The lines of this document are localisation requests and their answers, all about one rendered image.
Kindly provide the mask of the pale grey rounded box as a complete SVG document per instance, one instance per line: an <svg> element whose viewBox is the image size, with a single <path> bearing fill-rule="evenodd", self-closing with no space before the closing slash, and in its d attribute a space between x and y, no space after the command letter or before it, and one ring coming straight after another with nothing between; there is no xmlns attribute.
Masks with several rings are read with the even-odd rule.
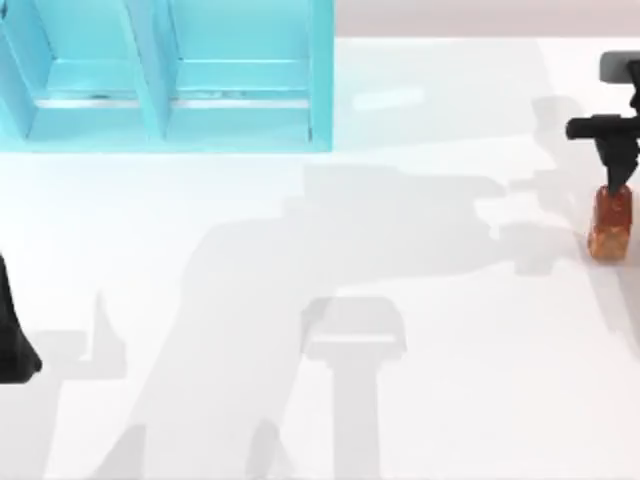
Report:
<svg viewBox="0 0 640 480"><path fill-rule="evenodd" d="M609 84L634 84L640 81L640 50L614 50L601 54L599 79Z"/></svg>

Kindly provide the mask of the light blue rack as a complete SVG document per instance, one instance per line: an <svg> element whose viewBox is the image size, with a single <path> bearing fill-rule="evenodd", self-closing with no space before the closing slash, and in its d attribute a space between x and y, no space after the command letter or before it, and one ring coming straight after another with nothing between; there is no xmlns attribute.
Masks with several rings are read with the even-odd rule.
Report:
<svg viewBox="0 0 640 480"><path fill-rule="evenodd" d="M0 0L0 152L326 152L335 0Z"/></svg>

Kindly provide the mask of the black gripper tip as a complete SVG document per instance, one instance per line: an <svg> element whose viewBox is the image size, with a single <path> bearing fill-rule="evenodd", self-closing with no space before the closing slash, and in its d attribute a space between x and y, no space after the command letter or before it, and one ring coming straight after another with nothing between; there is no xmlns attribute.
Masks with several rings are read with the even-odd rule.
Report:
<svg viewBox="0 0 640 480"><path fill-rule="evenodd" d="M25 384L43 362L16 314L4 257L0 254L0 385Z"/></svg>

